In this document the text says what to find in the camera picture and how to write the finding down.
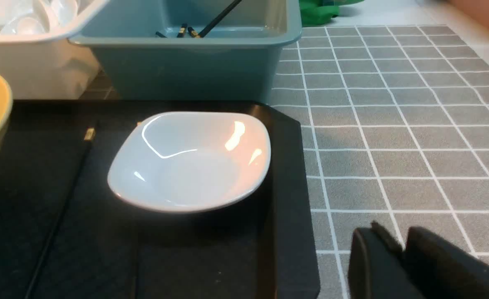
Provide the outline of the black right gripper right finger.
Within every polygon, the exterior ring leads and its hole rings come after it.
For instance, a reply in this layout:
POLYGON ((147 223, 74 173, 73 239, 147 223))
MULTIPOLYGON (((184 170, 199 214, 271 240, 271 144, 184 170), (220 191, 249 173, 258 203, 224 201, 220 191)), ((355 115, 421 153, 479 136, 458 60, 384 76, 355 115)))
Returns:
POLYGON ((425 227, 409 228, 404 269, 427 299, 489 299, 489 265, 425 227))

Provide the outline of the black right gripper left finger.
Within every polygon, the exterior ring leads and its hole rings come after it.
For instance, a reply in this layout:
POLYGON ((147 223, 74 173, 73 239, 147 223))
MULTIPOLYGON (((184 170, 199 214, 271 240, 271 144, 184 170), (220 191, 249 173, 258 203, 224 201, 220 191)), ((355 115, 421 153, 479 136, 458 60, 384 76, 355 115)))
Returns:
POLYGON ((377 221, 352 233, 348 267, 352 299, 418 299, 403 267, 401 244, 377 221))

